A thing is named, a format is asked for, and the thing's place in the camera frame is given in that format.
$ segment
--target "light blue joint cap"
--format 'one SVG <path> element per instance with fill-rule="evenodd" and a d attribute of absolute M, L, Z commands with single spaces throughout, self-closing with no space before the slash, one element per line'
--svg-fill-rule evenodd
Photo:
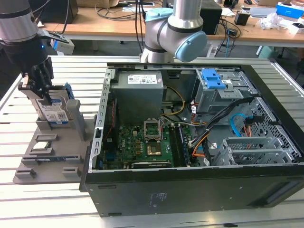
<path fill-rule="evenodd" d="M 146 13 L 146 22 L 168 18 L 173 13 L 171 8 L 154 8 Z"/>
<path fill-rule="evenodd" d="M 192 34 L 177 48 L 175 57 L 182 62 L 195 60 L 207 44 L 207 36 L 203 31 Z"/>

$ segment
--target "floor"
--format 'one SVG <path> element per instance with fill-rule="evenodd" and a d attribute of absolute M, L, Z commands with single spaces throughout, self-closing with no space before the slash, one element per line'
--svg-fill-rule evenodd
<path fill-rule="evenodd" d="M 89 40 L 75 40 L 75 50 L 73 55 L 83 56 L 138 56 L 140 51 L 137 42 L 124 42 L 120 44 L 119 41 L 98 41 L 98 51 L 92 50 L 92 41 Z M 258 47 L 255 46 L 236 46 L 231 52 L 230 57 L 244 57 L 257 58 L 256 52 Z M 207 55 L 208 47 L 202 51 L 201 57 Z M 56 55 L 52 49 L 48 49 L 49 55 Z M 219 52 L 217 57 L 224 57 L 225 53 Z M 293 77 L 298 74 L 296 70 L 296 63 L 298 58 L 295 50 L 287 49 L 284 52 L 282 59 L 277 59 L 278 63 Z M 5 53 L 0 51 L 0 99 L 5 95 L 10 85 L 18 76 L 19 71 L 8 61 Z M 297 82 L 300 85 L 304 84 L 304 75 L 300 75 Z"/>

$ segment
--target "blue drive bay latch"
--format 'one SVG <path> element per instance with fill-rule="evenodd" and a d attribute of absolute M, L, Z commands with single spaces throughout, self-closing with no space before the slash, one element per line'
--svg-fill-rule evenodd
<path fill-rule="evenodd" d="M 220 75 L 215 69 L 203 69 L 201 75 L 204 81 L 207 83 L 208 89 L 225 89 L 226 85 L 220 80 Z"/>

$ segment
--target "green circuit board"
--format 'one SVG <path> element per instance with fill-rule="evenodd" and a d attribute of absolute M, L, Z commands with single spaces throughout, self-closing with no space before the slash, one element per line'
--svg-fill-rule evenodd
<path fill-rule="evenodd" d="M 190 129 L 184 127 L 184 139 L 191 139 Z M 115 152 L 105 151 L 103 163 L 105 169 L 126 169 L 134 162 L 170 162 L 172 167 L 173 155 L 169 136 L 169 126 L 162 127 L 162 140 L 145 140 L 144 127 L 121 126 L 118 136 L 118 150 Z M 148 135 L 158 134 L 157 125 L 147 128 Z"/>

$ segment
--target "cpu socket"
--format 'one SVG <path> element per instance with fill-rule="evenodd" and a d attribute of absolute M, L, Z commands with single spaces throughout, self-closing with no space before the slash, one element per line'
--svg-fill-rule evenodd
<path fill-rule="evenodd" d="M 160 142 L 148 142 L 146 143 L 147 155 L 148 156 L 161 156 L 162 146 Z"/>
<path fill-rule="evenodd" d="M 149 141 L 155 139 L 156 141 L 162 140 L 161 124 L 159 120 L 147 119 L 143 122 L 144 139 Z"/>

